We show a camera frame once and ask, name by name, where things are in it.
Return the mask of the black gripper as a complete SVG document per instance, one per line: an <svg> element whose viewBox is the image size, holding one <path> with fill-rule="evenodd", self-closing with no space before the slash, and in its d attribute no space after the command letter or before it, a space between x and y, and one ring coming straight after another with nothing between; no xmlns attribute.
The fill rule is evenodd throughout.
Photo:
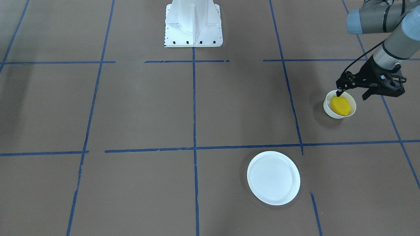
<svg viewBox="0 0 420 236"><path fill-rule="evenodd" d="M336 96L340 97L346 90L356 87L369 87L362 94L363 101L366 101L372 95L378 95L380 87L388 86L390 75L387 69L383 69L371 56L360 68L356 74L345 71L336 81Z"/></svg>

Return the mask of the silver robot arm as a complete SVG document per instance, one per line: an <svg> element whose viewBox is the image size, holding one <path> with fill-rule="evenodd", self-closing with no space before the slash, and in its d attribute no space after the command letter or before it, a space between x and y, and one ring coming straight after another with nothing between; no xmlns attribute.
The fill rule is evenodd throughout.
<svg viewBox="0 0 420 236"><path fill-rule="evenodd" d="M400 70L420 47L420 6L418 0L365 0L359 9L349 12L348 33L361 35L389 33L374 46L375 52L358 73L345 69L336 81L336 96L357 87L366 88L363 100L371 95L399 97L405 93L406 78Z"/></svg>

